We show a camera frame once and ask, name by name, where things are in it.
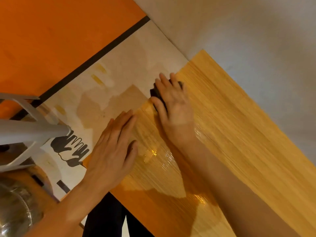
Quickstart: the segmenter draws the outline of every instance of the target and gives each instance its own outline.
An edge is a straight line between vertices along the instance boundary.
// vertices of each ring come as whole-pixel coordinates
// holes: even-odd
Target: hand
[[[137,142],[129,144],[136,116],[130,110],[111,119],[95,145],[81,185],[100,201],[131,171],[138,154]]]
[[[181,149],[196,138],[193,110],[187,89],[185,83],[181,89],[174,73],[170,74],[172,84],[164,74],[160,73],[159,77],[160,79],[156,79],[155,84],[166,103],[168,113],[160,99],[151,97],[150,100],[159,113],[161,124],[168,139]]]

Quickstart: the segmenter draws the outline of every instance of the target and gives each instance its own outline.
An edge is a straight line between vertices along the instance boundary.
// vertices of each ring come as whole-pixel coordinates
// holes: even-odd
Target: forearm
[[[82,184],[77,185],[55,209],[37,223],[25,237],[66,237],[97,205]]]
[[[219,207],[237,236],[298,236],[198,139],[180,150],[211,185]]]

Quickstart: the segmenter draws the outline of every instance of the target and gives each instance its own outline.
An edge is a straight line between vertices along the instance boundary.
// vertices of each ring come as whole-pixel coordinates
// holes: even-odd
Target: right hand
[[[159,74],[160,79],[155,80],[157,89],[164,102],[166,103],[168,113],[156,97],[150,100],[155,105],[163,129],[168,139],[179,149],[190,144],[195,138],[193,110],[190,105],[187,89],[183,84],[182,89],[174,73],[170,74],[172,84],[164,76]]]

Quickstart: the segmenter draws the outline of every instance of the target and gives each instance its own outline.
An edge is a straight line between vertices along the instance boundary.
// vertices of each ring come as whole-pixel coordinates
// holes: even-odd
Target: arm
[[[83,180],[25,237],[66,237],[132,169],[137,142],[129,144],[136,116],[122,112],[111,119],[94,147]]]
[[[168,113],[158,98],[152,97],[151,101],[158,110],[167,137],[208,181],[235,234],[240,237],[298,236],[196,138],[186,87],[184,85],[181,89],[174,74],[170,75],[170,79],[172,84],[163,74],[156,79]]]

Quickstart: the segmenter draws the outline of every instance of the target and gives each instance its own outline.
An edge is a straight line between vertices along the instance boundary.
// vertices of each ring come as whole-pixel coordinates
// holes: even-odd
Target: left hand
[[[131,171],[138,154],[137,141],[129,143],[136,115],[130,110],[111,119],[95,145],[81,185],[100,201]]]

